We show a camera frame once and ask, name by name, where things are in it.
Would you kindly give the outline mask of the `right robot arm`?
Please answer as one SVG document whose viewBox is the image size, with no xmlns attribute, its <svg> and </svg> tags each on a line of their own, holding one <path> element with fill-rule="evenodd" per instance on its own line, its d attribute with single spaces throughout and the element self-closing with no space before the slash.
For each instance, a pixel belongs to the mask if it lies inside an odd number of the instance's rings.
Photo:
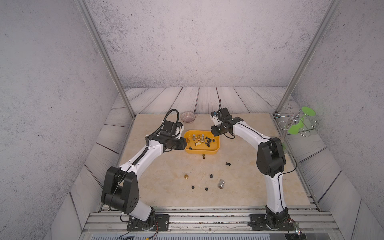
<svg viewBox="0 0 384 240">
<path fill-rule="evenodd" d="M 278 230 L 291 220 L 283 192 L 287 161 L 281 140 L 258 132 L 240 117 L 232 117 L 227 108 L 211 112 L 211 119 L 214 123 L 211 133 L 215 137 L 229 133 L 242 138 L 257 150 L 257 167 L 265 176 L 267 188 L 266 225 L 270 230 Z"/>
</svg>

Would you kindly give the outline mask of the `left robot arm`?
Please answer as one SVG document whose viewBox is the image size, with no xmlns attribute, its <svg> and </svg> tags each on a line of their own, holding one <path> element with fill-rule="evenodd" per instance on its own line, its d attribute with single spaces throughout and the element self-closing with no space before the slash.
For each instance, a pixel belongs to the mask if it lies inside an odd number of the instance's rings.
<svg viewBox="0 0 384 240">
<path fill-rule="evenodd" d="M 132 224 L 143 230 L 155 225 L 156 214 L 153 207 L 140 200 L 139 179 L 162 154 L 186 148 L 179 119 L 178 110 L 169 110 L 161 125 L 145 137 L 145 146 L 125 164 L 110 167 L 105 175 L 101 202 L 130 216 Z"/>
</svg>

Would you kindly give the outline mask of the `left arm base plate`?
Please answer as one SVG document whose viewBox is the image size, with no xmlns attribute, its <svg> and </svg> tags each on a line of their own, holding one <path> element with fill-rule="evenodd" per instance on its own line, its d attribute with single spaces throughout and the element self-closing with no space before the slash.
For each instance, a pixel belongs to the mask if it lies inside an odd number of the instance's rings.
<svg viewBox="0 0 384 240">
<path fill-rule="evenodd" d="M 130 217 L 128 220 L 127 231 L 131 232 L 167 232 L 169 230 L 170 216 L 161 214 L 151 214 L 146 221 Z"/>
</svg>

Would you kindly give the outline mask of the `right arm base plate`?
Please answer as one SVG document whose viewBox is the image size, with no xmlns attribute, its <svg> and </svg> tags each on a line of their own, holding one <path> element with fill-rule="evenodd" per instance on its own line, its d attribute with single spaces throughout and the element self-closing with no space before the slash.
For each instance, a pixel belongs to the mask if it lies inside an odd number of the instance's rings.
<svg viewBox="0 0 384 240">
<path fill-rule="evenodd" d="M 275 218 L 267 214 L 251 214 L 248 226 L 253 231 L 295 231 L 295 225 L 289 215 Z"/>
</svg>

